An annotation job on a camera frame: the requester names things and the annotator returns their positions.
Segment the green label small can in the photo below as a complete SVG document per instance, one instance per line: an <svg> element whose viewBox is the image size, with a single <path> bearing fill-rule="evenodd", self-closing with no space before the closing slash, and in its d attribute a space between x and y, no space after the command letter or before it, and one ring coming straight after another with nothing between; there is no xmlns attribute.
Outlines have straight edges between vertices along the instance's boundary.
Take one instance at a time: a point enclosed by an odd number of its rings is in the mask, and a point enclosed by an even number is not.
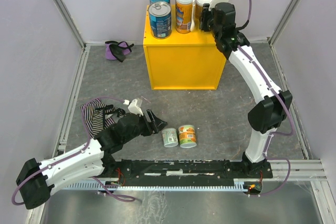
<svg viewBox="0 0 336 224"><path fill-rule="evenodd" d="M175 128L166 128L162 130L164 147L178 146L177 131Z"/></svg>

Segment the orange can with spoon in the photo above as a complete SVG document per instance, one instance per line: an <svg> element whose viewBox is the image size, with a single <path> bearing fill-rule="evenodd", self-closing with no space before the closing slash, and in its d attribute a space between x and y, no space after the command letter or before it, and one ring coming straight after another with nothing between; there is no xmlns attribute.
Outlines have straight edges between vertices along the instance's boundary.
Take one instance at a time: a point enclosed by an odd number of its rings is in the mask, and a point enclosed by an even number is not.
<svg viewBox="0 0 336 224"><path fill-rule="evenodd" d="M180 34L191 31L194 0L175 0L176 30Z"/></svg>

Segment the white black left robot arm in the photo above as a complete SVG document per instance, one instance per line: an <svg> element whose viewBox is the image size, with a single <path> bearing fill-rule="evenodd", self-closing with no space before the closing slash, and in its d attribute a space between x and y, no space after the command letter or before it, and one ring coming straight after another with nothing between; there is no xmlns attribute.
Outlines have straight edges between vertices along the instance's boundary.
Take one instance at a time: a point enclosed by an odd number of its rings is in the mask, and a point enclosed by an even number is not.
<svg viewBox="0 0 336 224"><path fill-rule="evenodd" d="M34 209L68 185L114 169L113 153L138 136L158 134L167 126L151 110L147 115L126 113L79 147L43 161L27 160L12 195L13 205Z"/></svg>

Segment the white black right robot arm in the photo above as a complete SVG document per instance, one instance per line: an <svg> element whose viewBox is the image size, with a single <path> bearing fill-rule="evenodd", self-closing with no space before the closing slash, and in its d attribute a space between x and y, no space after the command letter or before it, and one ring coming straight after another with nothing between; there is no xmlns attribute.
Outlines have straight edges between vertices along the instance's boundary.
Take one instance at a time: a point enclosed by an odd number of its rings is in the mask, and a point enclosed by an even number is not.
<svg viewBox="0 0 336 224"><path fill-rule="evenodd" d="M245 170L256 170L266 163L270 141L278 134L282 122L293 121L289 113L292 94L282 91L263 69L249 40L236 26L235 17L233 4L204 4L199 28L212 33L217 49L238 70L252 92L256 105L247 115L252 132L242 164Z"/></svg>

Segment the orange fruit label can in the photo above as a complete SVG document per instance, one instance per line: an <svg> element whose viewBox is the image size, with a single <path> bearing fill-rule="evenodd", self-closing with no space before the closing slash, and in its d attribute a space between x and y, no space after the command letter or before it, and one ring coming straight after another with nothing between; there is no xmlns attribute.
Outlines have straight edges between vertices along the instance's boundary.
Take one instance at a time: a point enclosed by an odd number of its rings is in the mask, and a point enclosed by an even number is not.
<svg viewBox="0 0 336 224"><path fill-rule="evenodd" d="M196 132L193 125L182 125L178 128L178 139L181 148L192 148L197 145Z"/></svg>

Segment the yellow wooden box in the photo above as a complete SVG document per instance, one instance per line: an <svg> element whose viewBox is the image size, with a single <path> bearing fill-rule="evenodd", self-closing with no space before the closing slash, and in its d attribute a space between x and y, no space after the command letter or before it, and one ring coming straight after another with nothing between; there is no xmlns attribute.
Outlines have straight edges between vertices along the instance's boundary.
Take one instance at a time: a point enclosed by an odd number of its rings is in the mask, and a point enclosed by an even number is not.
<svg viewBox="0 0 336 224"><path fill-rule="evenodd" d="M211 33L196 28L180 34L176 28L165 39L151 34L145 18L143 49L153 90L215 90L224 71L226 58Z"/></svg>

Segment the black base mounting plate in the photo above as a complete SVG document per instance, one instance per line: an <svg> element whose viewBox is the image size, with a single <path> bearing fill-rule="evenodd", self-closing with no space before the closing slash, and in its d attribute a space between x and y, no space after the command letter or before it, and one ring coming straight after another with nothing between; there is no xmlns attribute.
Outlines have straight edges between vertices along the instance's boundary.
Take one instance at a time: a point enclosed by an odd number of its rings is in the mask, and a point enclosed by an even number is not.
<svg viewBox="0 0 336 224"><path fill-rule="evenodd" d="M120 178L124 186L233 186L234 179L273 178L271 164L241 161L149 161L123 159L105 168L99 178Z"/></svg>

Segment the black white striped cloth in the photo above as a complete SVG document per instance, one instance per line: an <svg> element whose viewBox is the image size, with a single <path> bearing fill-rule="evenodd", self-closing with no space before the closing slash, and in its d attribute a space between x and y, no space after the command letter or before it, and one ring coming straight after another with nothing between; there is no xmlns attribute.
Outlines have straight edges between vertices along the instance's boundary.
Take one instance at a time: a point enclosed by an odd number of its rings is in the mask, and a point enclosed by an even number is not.
<svg viewBox="0 0 336 224"><path fill-rule="evenodd" d="M81 118L88 137L94 138L98 133L115 124L114 117L125 115L125 110L105 104L100 98L91 100L80 107Z"/></svg>

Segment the purple black cloth pouch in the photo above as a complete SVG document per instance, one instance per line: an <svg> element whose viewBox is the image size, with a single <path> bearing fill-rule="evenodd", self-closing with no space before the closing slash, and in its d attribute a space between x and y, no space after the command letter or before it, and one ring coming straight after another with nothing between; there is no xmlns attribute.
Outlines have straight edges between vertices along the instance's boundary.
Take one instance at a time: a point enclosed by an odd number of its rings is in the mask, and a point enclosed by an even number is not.
<svg viewBox="0 0 336 224"><path fill-rule="evenodd" d="M126 55L132 52L134 44L128 44L126 41L117 42L114 40L106 41L105 58L107 60L117 60L124 62Z"/></svg>

